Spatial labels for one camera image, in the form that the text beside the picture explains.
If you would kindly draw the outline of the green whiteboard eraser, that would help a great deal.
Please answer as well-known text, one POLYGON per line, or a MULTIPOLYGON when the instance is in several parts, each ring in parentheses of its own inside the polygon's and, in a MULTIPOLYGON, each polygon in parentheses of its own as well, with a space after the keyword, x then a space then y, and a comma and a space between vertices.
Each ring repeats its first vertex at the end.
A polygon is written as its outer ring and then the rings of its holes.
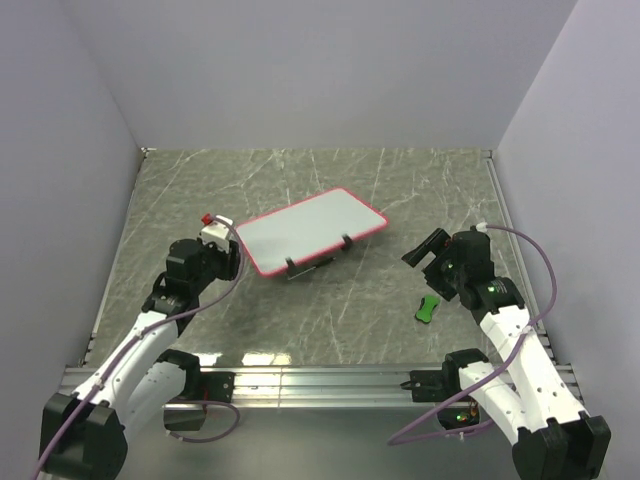
POLYGON ((418 322, 429 324, 432 321, 434 311, 440 304, 440 299, 436 296, 425 295, 420 300, 420 305, 414 314, 414 319, 418 322))

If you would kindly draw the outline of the pink-framed whiteboard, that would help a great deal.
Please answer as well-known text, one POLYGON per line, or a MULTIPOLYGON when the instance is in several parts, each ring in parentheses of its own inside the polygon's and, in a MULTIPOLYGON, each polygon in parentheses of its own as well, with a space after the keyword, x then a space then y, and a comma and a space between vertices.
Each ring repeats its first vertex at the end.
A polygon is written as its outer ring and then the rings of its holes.
POLYGON ((271 277, 286 271, 286 258, 305 264, 341 249, 343 235, 357 242, 388 225, 384 214, 338 187, 248 220, 237 232, 258 273, 271 277))

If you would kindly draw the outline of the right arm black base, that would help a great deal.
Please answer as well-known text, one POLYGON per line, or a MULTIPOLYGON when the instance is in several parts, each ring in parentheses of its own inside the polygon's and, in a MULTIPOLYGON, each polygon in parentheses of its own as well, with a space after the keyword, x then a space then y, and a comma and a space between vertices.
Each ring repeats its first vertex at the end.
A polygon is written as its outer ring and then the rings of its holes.
POLYGON ((441 370, 412 370, 400 388, 414 403, 440 403, 461 391, 441 370))

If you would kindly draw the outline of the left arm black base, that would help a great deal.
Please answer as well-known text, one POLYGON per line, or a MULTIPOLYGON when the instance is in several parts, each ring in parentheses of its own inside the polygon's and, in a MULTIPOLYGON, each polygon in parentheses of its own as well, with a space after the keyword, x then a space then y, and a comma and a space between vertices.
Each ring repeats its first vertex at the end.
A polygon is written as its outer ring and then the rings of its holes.
POLYGON ((231 371, 186 372, 184 385, 177 394, 169 397, 169 403, 208 400, 230 403, 236 374, 231 371))

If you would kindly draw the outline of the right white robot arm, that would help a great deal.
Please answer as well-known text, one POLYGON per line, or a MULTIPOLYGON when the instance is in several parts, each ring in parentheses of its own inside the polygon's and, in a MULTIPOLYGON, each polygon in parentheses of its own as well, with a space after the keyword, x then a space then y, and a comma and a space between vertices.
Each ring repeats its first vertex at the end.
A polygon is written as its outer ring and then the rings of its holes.
POLYGON ((444 300, 458 298, 490 340, 502 363, 494 366, 478 349, 446 355, 439 378, 427 383, 412 372, 404 388, 418 400, 422 394, 434 408, 403 427, 389 444, 412 442, 410 431, 457 402, 469 401, 487 414, 483 423, 472 416, 459 421, 450 434, 473 435, 497 426, 511 445, 522 479, 596 479, 611 441, 601 416, 592 416, 570 391, 546 352, 532 316, 515 283, 495 272, 490 225, 480 223, 448 234, 438 228, 403 261, 423 268, 426 284, 444 300))

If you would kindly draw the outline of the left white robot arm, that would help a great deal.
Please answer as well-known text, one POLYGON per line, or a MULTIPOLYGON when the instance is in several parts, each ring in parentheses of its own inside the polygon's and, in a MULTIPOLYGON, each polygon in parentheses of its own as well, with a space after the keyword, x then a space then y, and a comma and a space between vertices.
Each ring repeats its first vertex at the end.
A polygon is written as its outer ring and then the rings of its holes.
POLYGON ((132 329, 71 393, 54 394, 42 414, 36 473, 114 479, 137 432, 167 404, 236 412, 230 392, 213 396, 197 356, 172 349, 214 281, 235 287, 244 267, 238 240, 174 242, 132 329))

